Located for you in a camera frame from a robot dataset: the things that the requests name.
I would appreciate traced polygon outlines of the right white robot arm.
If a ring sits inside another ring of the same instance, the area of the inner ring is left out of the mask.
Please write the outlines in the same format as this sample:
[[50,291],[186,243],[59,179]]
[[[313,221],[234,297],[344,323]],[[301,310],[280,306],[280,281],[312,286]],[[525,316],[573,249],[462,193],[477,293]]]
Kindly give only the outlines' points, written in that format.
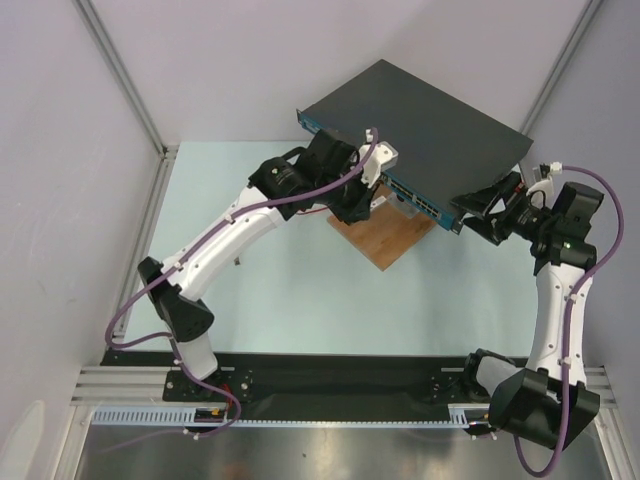
[[516,234],[535,260],[537,315],[524,367],[489,350],[471,353],[460,377],[463,395],[489,403],[488,424],[521,440],[567,447],[595,418],[600,397],[586,387],[582,358],[584,308],[597,250],[587,243],[591,219],[604,199],[587,185],[567,182],[555,203],[535,205],[536,190],[517,173],[454,205],[465,225],[498,245]]

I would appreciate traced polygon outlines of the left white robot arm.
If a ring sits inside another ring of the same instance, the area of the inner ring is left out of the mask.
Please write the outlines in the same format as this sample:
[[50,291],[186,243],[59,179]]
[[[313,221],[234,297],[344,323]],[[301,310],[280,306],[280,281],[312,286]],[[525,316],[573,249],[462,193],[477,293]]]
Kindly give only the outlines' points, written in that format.
[[222,270],[262,236],[302,210],[319,204],[346,223],[366,220],[376,184],[396,152],[374,129],[356,147],[336,132],[320,130],[260,164],[237,198],[207,230],[162,261],[145,258],[139,276],[183,369],[185,388],[199,400],[220,388],[219,363],[209,339],[215,316],[202,296]]

